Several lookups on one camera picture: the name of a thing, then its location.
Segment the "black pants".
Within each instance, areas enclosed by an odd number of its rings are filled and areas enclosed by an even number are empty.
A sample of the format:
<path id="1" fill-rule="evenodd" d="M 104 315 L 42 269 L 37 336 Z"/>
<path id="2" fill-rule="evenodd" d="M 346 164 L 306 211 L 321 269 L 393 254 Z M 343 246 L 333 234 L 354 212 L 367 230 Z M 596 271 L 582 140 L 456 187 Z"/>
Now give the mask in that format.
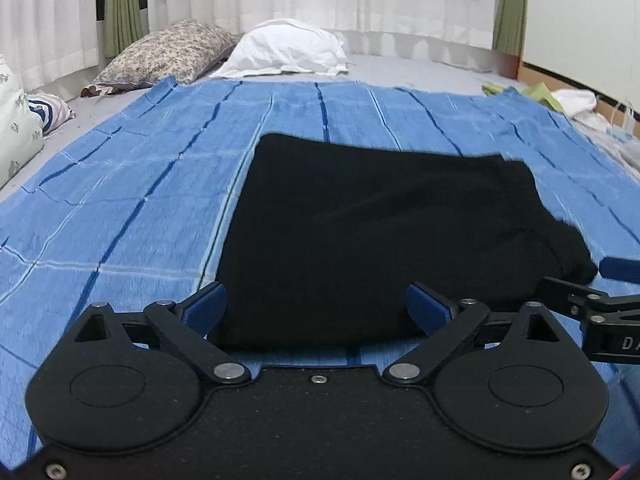
<path id="1" fill-rule="evenodd" d="M 384 344 L 418 336 L 402 301 L 413 283 L 504 311 L 543 278 L 596 273 L 524 162 L 270 133 L 224 240 L 216 278 L 229 303 L 212 337 L 241 352 Z"/>

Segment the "grey crumpled garment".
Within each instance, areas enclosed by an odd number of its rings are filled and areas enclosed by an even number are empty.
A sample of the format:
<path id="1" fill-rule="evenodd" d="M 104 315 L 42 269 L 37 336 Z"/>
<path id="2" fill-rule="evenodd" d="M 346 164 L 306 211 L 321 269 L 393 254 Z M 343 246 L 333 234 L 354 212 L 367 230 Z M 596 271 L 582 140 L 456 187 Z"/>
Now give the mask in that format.
<path id="1" fill-rule="evenodd" d="M 597 112 L 582 112 L 573 118 L 575 128 L 606 154 L 619 162 L 628 174 L 639 180 L 640 148 L 639 140 L 622 128 L 612 126 Z"/>

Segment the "blue striped towel blanket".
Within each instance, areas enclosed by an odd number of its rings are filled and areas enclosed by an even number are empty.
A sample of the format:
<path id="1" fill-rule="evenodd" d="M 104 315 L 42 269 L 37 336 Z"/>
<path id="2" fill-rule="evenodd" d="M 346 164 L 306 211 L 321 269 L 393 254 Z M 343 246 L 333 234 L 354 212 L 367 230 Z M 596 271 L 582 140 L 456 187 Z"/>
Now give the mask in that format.
<path id="1" fill-rule="evenodd" d="M 93 301 L 130 311 L 213 279 L 260 137 L 526 162 L 595 259 L 639 255 L 636 179 L 570 121 L 514 90 L 459 96 L 363 82 L 166 79 L 55 154 L 1 204 L 1 459 L 37 437 L 24 393 Z"/>

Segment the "white crumpled cloth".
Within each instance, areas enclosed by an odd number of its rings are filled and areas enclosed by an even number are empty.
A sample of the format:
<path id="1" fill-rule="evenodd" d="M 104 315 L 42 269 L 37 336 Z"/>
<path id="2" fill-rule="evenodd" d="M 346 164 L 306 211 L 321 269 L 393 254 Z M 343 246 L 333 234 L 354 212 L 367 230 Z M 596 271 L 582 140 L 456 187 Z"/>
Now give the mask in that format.
<path id="1" fill-rule="evenodd" d="M 559 89 L 552 91 L 551 95 L 569 118 L 592 112 L 598 104 L 596 95 L 590 90 Z"/>

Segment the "green cloth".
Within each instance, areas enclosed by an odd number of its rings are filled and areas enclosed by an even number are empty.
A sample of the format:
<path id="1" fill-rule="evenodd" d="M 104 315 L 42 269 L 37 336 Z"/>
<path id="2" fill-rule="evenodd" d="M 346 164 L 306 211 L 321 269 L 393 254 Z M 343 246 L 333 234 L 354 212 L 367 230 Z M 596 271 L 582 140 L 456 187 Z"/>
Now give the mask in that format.
<path id="1" fill-rule="evenodd" d="M 506 90 L 508 90 L 508 87 L 499 86 L 498 84 L 482 85 L 482 91 L 485 96 L 498 96 L 498 94 L 505 92 Z M 527 96 L 529 99 L 547 107 L 549 110 L 554 110 L 560 114 L 565 113 L 564 107 L 562 107 L 560 101 L 552 94 L 551 90 L 543 82 L 518 90 L 518 93 L 521 93 L 522 96 Z"/>

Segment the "light green patterned pillow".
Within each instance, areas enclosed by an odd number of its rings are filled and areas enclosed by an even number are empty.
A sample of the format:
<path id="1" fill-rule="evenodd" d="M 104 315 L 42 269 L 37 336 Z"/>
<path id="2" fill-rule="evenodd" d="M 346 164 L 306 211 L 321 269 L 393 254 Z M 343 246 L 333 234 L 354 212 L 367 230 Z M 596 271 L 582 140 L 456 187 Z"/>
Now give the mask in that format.
<path id="1" fill-rule="evenodd" d="M 17 76 L 0 55 L 0 188 L 3 188 L 43 148 L 39 117 Z"/>

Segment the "green curtain right side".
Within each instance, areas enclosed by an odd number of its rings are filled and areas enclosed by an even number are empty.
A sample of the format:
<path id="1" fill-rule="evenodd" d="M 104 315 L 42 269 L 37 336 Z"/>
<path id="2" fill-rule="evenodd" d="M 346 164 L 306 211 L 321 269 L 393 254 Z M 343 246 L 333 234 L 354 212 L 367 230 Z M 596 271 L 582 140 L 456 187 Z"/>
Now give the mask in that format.
<path id="1" fill-rule="evenodd" d="M 528 0 L 498 0 L 492 48 L 500 53 L 522 56 Z"/>

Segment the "green curtain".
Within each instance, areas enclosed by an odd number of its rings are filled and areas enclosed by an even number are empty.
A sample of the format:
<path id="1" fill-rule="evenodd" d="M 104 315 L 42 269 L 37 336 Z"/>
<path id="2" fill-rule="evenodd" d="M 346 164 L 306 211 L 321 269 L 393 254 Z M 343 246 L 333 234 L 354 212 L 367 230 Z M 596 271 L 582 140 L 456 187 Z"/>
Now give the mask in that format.
<path id="1" fill-rule="evenodd" d="M 500 53 L 522 56 L 528 0 L 498 0 L 492 48 Z"/>
<path id="2" fill-rule="evenodd" d="M 114 58 L 143 36 L 139 0 L 104 0 L 104 54 Z"/>

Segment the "striped navy white cloth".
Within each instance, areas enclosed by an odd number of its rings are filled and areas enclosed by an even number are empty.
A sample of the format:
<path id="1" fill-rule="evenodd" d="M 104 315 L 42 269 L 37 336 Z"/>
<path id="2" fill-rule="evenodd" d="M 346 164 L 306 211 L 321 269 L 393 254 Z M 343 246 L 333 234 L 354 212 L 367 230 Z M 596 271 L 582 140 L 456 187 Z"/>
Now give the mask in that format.
<path id="1" fill-rule="evenodd" d="M 75 112 L 59 96 L 50 93 L 35 93 L 27 96 L 29 110 L 41 122 L 42 134 L 48 136 L 75 117 Z"/>

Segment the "floral patterned pillow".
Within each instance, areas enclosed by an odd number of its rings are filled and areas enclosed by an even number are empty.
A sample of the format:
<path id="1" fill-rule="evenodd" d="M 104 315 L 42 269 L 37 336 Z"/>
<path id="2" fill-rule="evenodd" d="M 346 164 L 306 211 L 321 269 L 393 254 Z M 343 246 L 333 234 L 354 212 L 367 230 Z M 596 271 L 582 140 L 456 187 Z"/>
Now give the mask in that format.
<path id="1" fill-rule="evenodd" d="M 193 18 L 176 21 L 126 47 L 81 90 L 80 96 L 108 96 L 150 88 L 167 77 L 174 77 L 178 84 L 192 84 L 223 63 L 240 38 L 227 29 Z"/>

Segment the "white sheer curtain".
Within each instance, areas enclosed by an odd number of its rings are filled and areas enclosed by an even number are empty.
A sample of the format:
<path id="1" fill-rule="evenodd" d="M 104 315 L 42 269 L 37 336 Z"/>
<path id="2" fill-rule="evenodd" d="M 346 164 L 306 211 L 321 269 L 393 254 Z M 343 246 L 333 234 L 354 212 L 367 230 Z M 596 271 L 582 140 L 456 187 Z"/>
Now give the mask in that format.
<path id="1" fill-rule="evenodd" d="M 480 66 L 494 39 L 498 0 L 126 0 L 131 21 L 159 30 L 183 18 L 248 32 L 294 18 L 335 32 L 354 53 Z M 107 0 L 1 0 L 1 51 L 24 88 L 104 61 Z"/>

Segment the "white pillow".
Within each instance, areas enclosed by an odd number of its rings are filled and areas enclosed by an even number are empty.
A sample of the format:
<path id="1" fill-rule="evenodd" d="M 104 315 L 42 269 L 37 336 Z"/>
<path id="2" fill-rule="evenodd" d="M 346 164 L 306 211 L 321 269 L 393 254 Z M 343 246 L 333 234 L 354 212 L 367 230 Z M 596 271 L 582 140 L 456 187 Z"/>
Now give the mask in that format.
<path id="1" fill-rule="evenodd" d="M 337 36 L 292 18 L 275 18 L 244 34 L 210 78 L 281 74 L 334 77 L 347 72 L 347 56 Z"/>

